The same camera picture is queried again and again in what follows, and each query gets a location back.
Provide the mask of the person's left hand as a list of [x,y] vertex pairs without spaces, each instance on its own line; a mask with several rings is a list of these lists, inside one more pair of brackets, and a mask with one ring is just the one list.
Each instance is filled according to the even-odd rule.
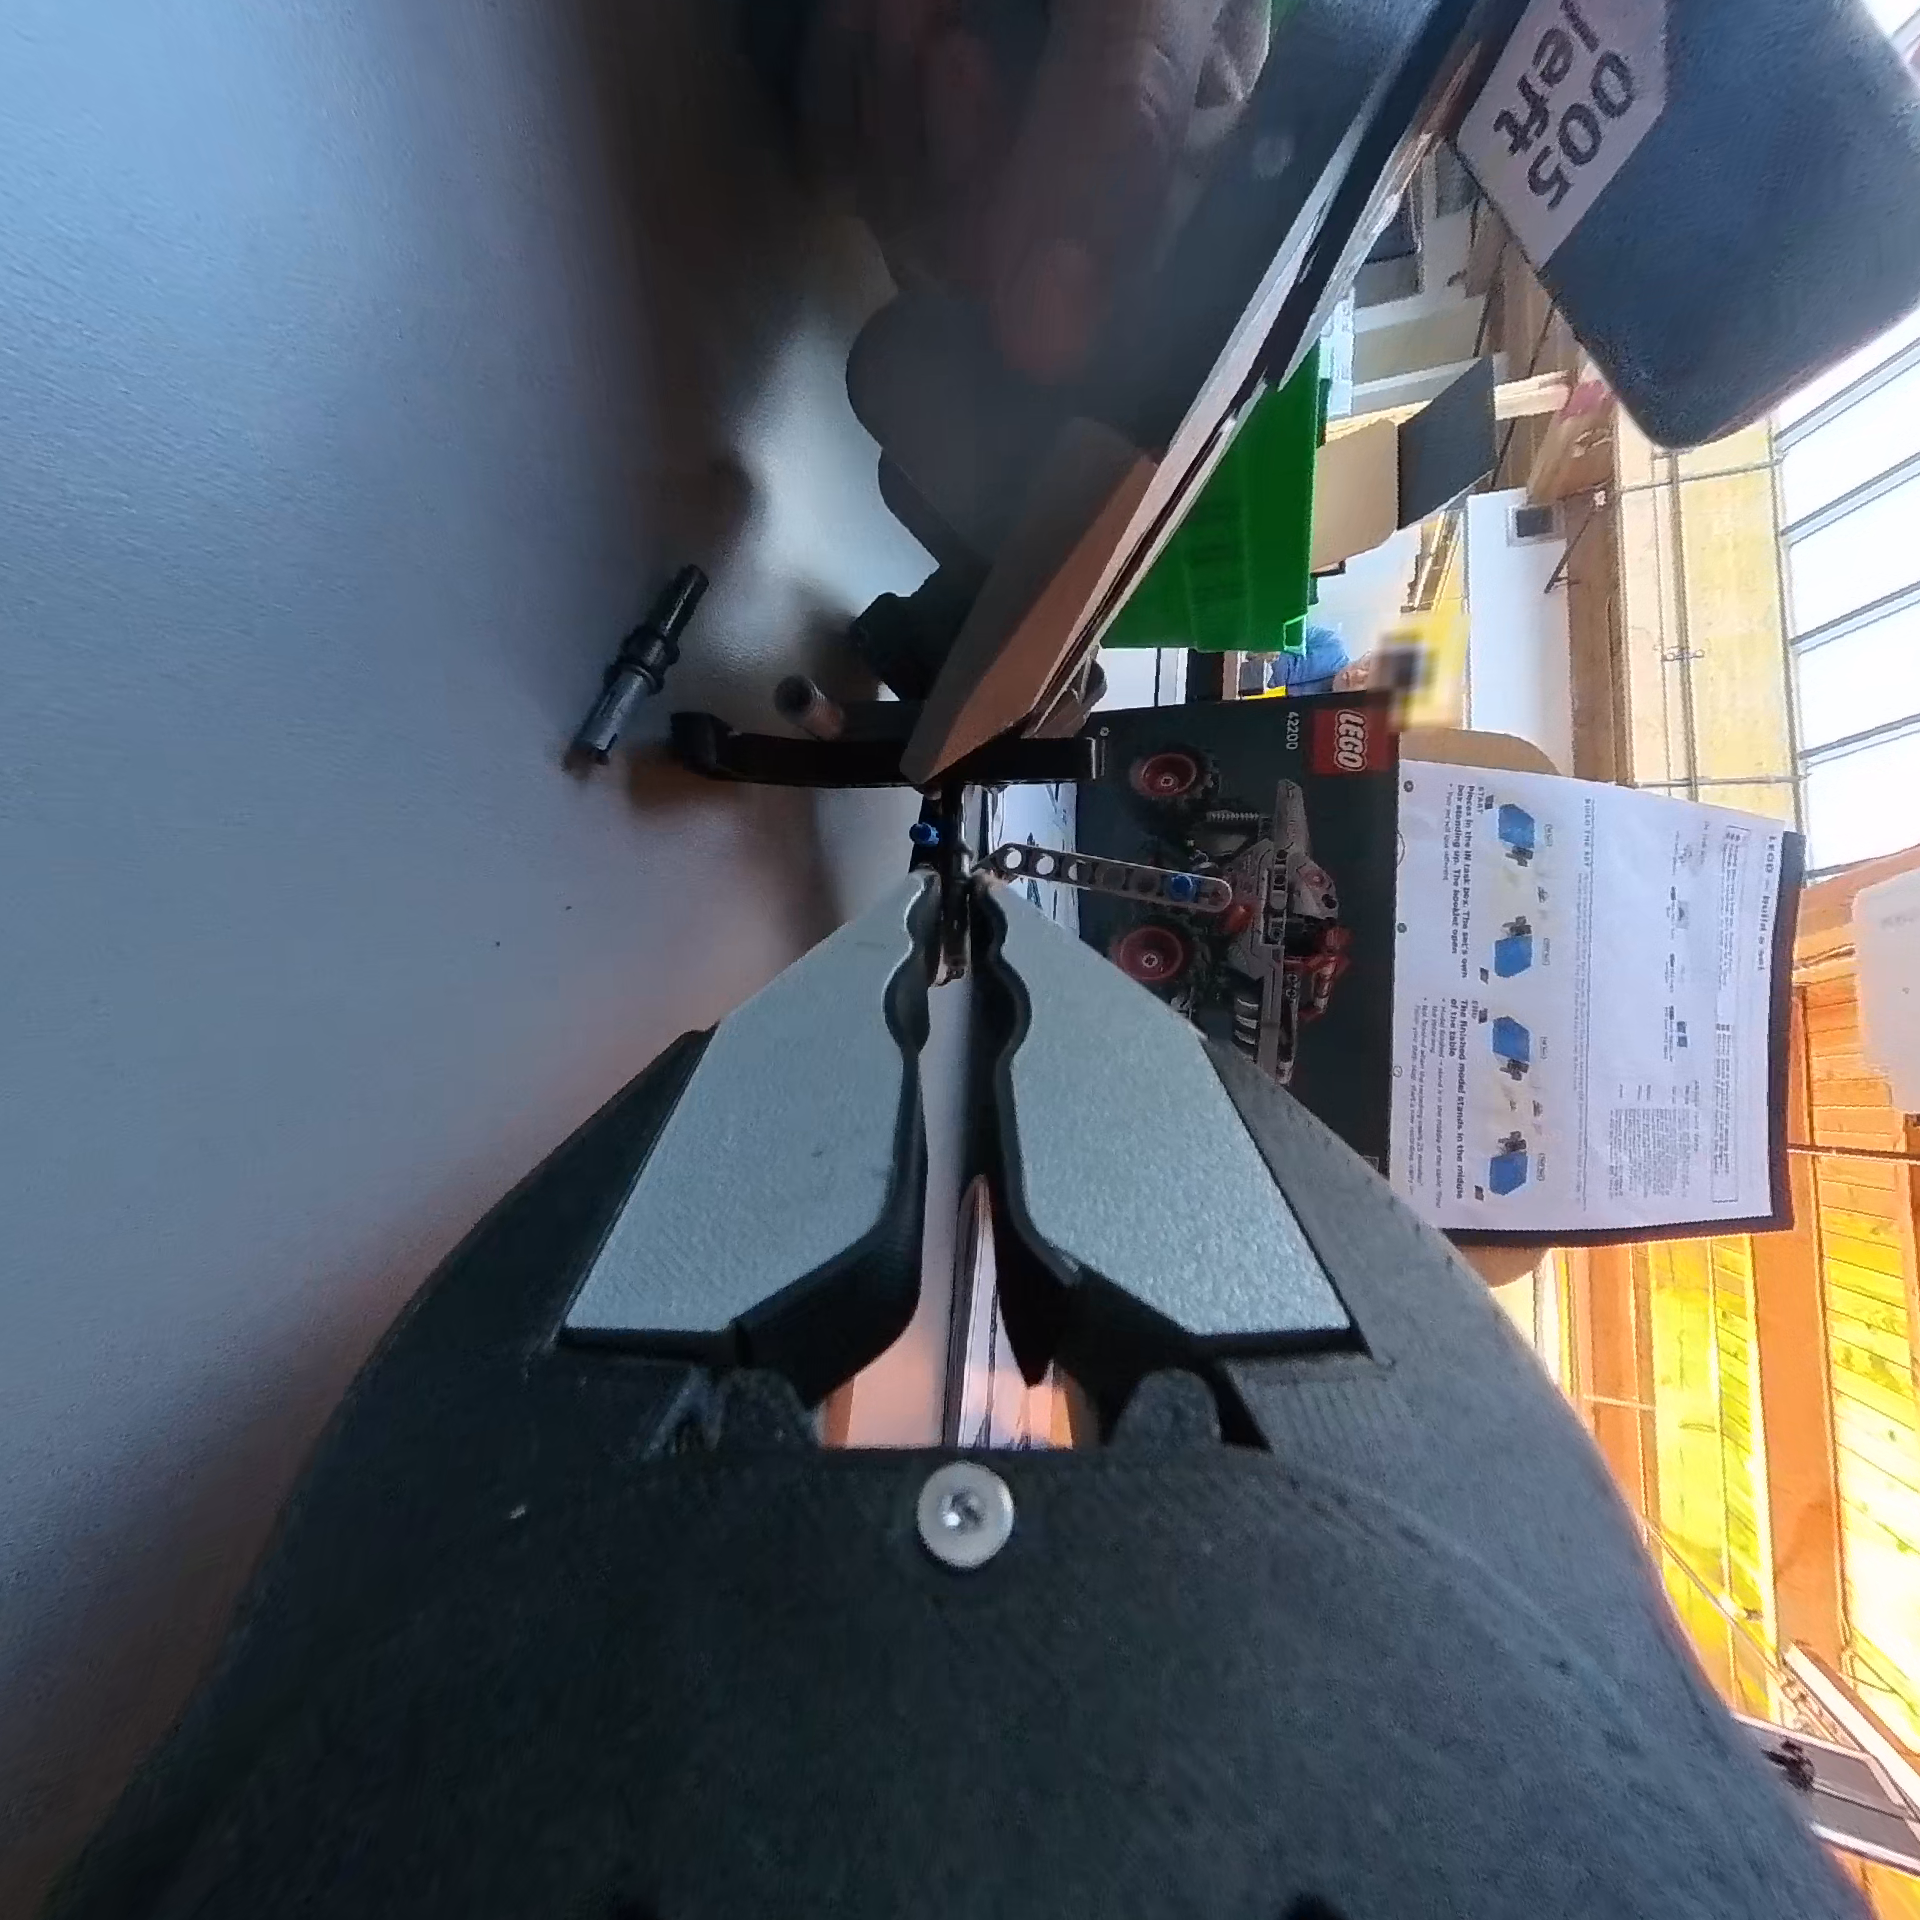
[[924,65],[928,170],[951,281],[1022,377],[1064,385],[1142,275],[1196,126],[1250,104],[1257,3],[1047,6],[1026,65],[948,27]]

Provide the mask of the cardboard box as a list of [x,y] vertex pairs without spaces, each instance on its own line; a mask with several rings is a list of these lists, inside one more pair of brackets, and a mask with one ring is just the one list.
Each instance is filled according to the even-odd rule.
[[1311,576],[1342,573],[1497,470],[1497,365],[1481,357],[1406,418],[1364,417],[1313,465]]

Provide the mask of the black lego beam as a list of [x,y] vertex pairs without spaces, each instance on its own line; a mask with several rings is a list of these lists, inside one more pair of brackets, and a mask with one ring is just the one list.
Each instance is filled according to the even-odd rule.
[[961,760],[943,776],[910,776],[900,739],[769,737],[734,730],[706,711],[674,711],[668,747],[692,776],[723,785],[794,790],[912,790],[940,785],[1083,785],[1107,768],[1105,737],[1006,737]]

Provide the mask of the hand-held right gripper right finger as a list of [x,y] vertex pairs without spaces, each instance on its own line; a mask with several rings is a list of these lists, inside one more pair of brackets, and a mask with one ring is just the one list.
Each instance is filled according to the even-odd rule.
[[972,1152],[1024,1376],[1347,1353],[1354,1317],[1198,1031],[1011,888],[972,889]]

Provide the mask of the printed paper sheet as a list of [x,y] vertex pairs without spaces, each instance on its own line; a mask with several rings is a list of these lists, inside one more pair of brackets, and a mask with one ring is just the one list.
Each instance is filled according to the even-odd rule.
[[1793,1226],[1801,832],[1567,776],[1400,768],[1387,1182],[1458,1242]]

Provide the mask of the black lego pin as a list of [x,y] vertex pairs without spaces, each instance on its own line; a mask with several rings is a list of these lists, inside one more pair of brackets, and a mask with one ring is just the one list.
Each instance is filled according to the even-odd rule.
[[962,782],[944,782],[922,794],[919,819],[910,826],[910,872],[938,881],[940,914],[928,935],[928,986],[944,989],[970,973],[972,953],[972,872]]
[[708,576],[702,567],[679,567],[617,645],[592,706],[566,750],[562,766],[572,776],[609,763],[636,711],[663,690],[665,678],[681,659],[684,633],[706,593]]

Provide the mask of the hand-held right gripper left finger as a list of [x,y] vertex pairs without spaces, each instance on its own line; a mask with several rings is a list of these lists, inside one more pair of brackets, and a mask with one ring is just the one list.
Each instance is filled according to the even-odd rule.
[[922,1298],[928,961],[912,872],[705,1040],[587,1262],[562,1336],[755,1370],[822,1407]]

